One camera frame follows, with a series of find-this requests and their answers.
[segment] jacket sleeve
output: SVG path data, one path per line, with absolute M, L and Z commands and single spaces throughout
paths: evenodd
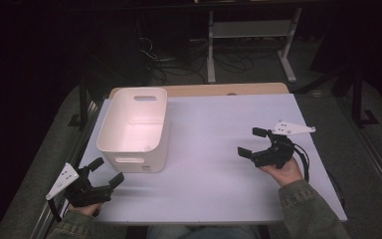
M 93 220 L 80 212 L 68 211 L 48 239 L 92 238 Z
M 282 187 L 279 196 L 291 238 L 349 238 L 327 202 L 305 180 Z

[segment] dark background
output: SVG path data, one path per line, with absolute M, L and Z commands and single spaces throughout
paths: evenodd
M 332 10 L 307 8 L 300 18 L 299 36 L 328 30 L 313 69 L 326 73 L 356 55 L 382 95 L 382 4 Z M 136 19 L 156 47 L 186 57 L 190 37 L 207 37 L 206 15 L 71 13 L 44 1 L 0 1 L 0 221 L 80 79 L 96 101 L 113 87 L 146 85 Z

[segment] bin handle cutout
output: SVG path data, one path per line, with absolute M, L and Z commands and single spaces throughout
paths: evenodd
M 157 97 L 153 96 L 136 96 L 134 99 L 138 102 L 155 102 L 157 101 Z
M 137 157 L 117 157 L 115 159 L 116 162 L 131 162 L 131 163 L 144 163 L 143 158 Z

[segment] black cable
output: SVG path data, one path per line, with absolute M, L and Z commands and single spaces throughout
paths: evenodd
M 293 150 L 299 155 L 300 161 L 302 162 L 303 178 L 305 179 L 305 181 L 309 182 L 309 158 L 308 158 L 308 154 L 306 154 L 306 152 L 303 150 L 303 148 L 301 148 L 301 149 L 305 153 L 306 157 L 296 147 L 293 148 Z
M 328 177 L 330 178 L 332 184 L 337 189 L 337 193 L 339 194 L 339 197 L 340 197 L 339 198 L 340 205 L 342 205 L 342 208 L 344 210 L 345 209 L 345 197 L 343 195 L 343 190 L 340 187 L 339 183 L 337 182 L 336 178 L 333 176 L 333 174 L 331 174 L 327 169 L 325 170 L 325 172 L 327 173 Z
M 57 206 L 55 205 L 54 198 L 48 200 L 48 204 L 49 204 L 49 208 L 51 208 L 51 212 L 54 215 L 55 220 L 57 220 L 57 222 L 61 222 L 62 218 L 61 218 L 61 216 L 59 214 Z
M 298 144 L 294 143 L 293 145 L 299 147 L 303 151 L 303 153 L 306 155 L 306 162 L 308 163 L 308 167 L 309 167 L 309 156 L 308 156 L 308 153 L 306 153 L 306 151 L 301 146 L 299 146 Z

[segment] cable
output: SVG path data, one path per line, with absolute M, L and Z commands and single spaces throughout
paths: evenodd
M 300 161 L 302 162 L 302 166 L 303 166 L 303 178 L 309 182 L 309 157 L 308 157 L 308 154 L 305 152 L 305 150 L 297 145 L 296 143 L 293 144 L 294 146 L 297 146 L 299 147 L 303 153 L 301 153 L 296 147 L 293 148 L 293 150 L 299 155 L 299 158 L 300 158 Z
M 340 205 L 342 205 L 343 210 L 345 209 L 345 197 L 343 195 L 343 190 L 340 187 L 339 183 L 337 182 L 336 178 L 326 169 L 325 172 L 327 173 L 328 177 L 330 178 L 332 184 L 337 189 L 337 193 L 339 194 L 340 198 Z

